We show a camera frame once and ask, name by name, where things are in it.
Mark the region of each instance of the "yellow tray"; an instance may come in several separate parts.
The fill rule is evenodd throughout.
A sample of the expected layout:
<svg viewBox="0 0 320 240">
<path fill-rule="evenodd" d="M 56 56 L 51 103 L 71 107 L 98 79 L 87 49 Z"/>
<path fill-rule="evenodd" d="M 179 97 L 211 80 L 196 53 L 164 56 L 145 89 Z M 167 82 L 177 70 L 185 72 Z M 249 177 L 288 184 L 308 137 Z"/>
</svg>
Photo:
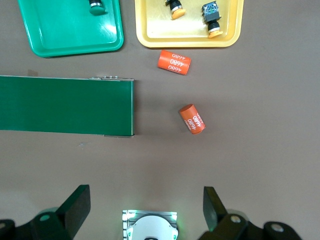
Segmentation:
<svg viewBox="0 0 320 240">
<path fill-rule="evenodd" d="M 240 35 L 244 0 L 217 0 L 223 34 L 208 38 L 201 8 L 213 0 L 180 0 L 184 16 L 172 20 L 165 0 L 135 0 L 136 35 L 148 48 L 216 48 L 234 44 Z"/>
</svg>

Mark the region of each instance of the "orange cylinder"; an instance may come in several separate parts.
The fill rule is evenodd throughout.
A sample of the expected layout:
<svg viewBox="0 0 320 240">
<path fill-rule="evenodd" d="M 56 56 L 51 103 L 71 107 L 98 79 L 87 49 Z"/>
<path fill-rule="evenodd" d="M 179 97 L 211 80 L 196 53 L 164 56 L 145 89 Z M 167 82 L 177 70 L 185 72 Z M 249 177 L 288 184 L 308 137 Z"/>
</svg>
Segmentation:
<svg viewBox="0 0 320 240">
<path fill-rule="evenodd" d="M 191 58 L 162 50 L 158 61 L 158 68 L 177 74 L 186 75 L 191 63 Z"/>
<path fill-rule="evenodd" d="M 206 125 L 200 117 L 195 105 L 188 104 L 181 108 L 179 112 L 192 134 L 199 134 L 206 128 Z"/>
</svg>

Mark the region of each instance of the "green tray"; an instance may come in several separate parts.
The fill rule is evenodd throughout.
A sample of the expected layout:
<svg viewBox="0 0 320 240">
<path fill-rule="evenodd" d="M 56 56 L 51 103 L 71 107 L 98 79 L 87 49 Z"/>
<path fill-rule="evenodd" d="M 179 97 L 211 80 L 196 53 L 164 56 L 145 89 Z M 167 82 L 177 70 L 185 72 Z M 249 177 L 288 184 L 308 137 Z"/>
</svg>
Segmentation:
<svg viewBox="0 0 320 240">
<path fill-rule="evenodd" d="M 18 0 L 32 51 L 39 57 L 118 50 L 124 43 L 119 0 L 102 0 L 92 15 L 88 0 Z"/>
</svg>

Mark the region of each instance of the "orange capacitor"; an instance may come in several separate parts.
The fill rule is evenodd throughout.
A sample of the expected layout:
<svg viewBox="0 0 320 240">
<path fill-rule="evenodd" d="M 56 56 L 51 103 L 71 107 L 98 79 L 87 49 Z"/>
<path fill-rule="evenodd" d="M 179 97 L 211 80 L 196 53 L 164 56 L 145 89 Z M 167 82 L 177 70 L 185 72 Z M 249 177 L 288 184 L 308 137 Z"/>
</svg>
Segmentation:
<svg viewBox="0 0 320 240">
<path fill-rule="evenodd" d="M 186 75 L 191 58 L 170 51 L 162 50 L 158 61 L 158 68 L 169 70 L 177 74 Z"/>
<path fill-rule="evenodd" d="M 199 134 L 206 128 L 206 125 L 204 121 L 202 121 L 195 105 L 188 104 L 181 108 L 179 112 L 192 134 Z"/>
</svg>

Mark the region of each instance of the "table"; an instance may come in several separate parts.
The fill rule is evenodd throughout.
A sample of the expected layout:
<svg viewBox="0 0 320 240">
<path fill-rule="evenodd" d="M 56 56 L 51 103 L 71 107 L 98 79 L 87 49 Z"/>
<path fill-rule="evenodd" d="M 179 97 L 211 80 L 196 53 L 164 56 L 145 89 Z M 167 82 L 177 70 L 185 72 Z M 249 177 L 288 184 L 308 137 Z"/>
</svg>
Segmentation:
<svg viewBox="0 0 320 240">
<path fill-rule="evenodd" d="M 21 225 L 90 184 L 91 212 L 75 239 L 122 239 L 122 210 L 178 212 L 180 240 L 207 230 L 203 187 L 258 227 L 292 226 L 318 239 L 320 216 L 320 2 L 246 1 L 227 48 L 174 49 L 186 76 L 157 68 L 142 46 L 134 1 L 121 0 L 117 52 L 58 58 L 32 53 L 18 3 L 0 3 L 0 74 L 136 79 L 135 137 L 0 131 L 0 216 Z M 197 107 L 192 135 L 178 110 Z"/>
</svg>

